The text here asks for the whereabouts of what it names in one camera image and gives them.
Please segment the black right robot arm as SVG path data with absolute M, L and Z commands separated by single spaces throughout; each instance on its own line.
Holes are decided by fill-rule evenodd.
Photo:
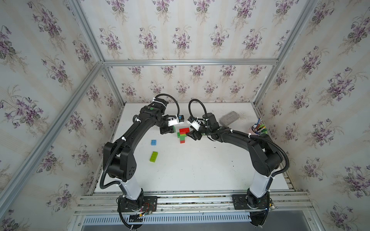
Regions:
M 195 141 L 207 136 L 211 141 L 233 144 L 248 151 L 254 176 L 247 190 L 247 205 L 251 209 L 263 208 L 264 203 L 268 206 L 269 189 L 275 176 L 286 172 L 290 167 L 286 152 L 267 134 L 255 135 L 220 126 L 212 113 L 204 115 L 201 119 L 190 116 L 187 123 L 192 128 L 187 136 Z

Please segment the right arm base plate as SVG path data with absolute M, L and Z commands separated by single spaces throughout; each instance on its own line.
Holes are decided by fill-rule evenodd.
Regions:
M 261 198 L 257 198 L 251 193 L 234 194 L 232 195 L 232 203 L 235 210 L 256 210 L 270 208 L 272 205 L 272 200 L 267 193 Z

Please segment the red long lego brick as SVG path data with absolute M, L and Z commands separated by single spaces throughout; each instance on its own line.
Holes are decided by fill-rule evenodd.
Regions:
M 190 132 L 189 128 L 182 128 L 179 130 L 180 135 L 187 134 Z

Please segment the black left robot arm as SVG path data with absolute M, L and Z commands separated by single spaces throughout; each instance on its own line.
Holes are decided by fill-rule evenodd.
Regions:
M 157 126 L 161 134 L 174 133 L 174 124 L 182 121 L 180 107 L 174 102 L 177 112 L 175 115 L 165 115 L 166 100 L 154 98 L 152 103 L 141 108 L 139 114 L 134 115 L 133 124 L 128 130 L 114 142 L 107 142 L 103 148 L 103 171 L 99 181 L 99 188 L 106 189 L 118 186 L 123 192 L 124 198 L 140 203 L 143 197 L 143 189 L 135 179 L 137 162 L 134 152 L 146 132 Z

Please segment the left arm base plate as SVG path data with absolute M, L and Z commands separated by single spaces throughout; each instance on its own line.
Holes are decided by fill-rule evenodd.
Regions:
M 136 212 L 151 214 L 157 210 L 157 196 L 140 196 L 137 200 L 129 200 L 126 197 L 120 196 L 116 200 L 121 212 Z

